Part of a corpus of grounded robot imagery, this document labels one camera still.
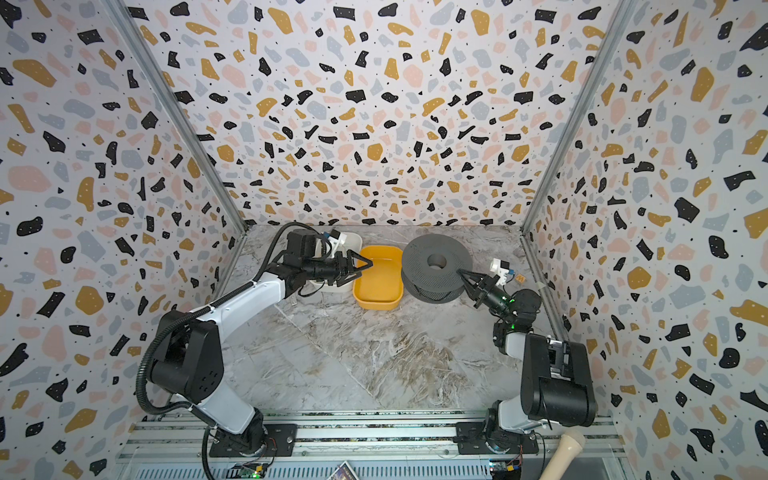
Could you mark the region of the grey cable spool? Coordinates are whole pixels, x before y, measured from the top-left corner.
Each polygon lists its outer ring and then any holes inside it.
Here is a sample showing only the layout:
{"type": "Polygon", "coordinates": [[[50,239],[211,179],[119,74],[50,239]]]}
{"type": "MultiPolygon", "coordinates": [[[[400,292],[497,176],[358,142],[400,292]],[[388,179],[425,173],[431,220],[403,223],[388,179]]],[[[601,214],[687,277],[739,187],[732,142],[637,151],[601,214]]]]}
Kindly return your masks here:
{"type": "Polygon", "coordinates": [[[458,240],[426,234],[410,241],[403,250],[401,278],[405,290],[417,300],[445,304],[464,293],[458,269],[471,270],[469,250],[458,240]]]}

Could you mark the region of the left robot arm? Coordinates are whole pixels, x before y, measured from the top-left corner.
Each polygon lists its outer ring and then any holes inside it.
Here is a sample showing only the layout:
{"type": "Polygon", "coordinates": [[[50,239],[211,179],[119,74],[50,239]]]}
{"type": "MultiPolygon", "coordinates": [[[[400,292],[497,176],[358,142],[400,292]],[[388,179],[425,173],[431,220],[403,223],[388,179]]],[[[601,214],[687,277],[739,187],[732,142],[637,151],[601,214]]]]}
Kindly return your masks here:
{"type": "Polygon", "coordinates": [[[325,235],[290,222],[275,234],[251,280],[192,312],[165,314],[138,367],[141,409],[155,416],[188,410],[235,454],[263,453],[270,444],[263,415],[225,381],[224,341],[309,282],[343,286],[361,278],[372,260],[336,246],[339,237],[337,230],[325,235]]]}

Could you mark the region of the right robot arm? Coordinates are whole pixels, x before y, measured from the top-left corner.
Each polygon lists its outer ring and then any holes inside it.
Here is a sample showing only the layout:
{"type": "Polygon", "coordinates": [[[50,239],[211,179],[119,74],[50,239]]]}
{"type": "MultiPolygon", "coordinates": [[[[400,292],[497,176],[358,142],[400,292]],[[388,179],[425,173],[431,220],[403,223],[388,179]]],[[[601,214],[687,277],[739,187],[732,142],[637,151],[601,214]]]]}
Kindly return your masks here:
{"type": "Polygon", "coordinates": [[[533,332],[542,306],[536,291],[508,293],[497,276],[463,269],[458,274],[474,307],[486,307],[496,318],[494,345],[522,362],[518,395],[494,402],[486,414],[480,434],[486,446],[504,454],[519,450],[541,426],[591,426],[597,401],[586,346],[533,332]]]}

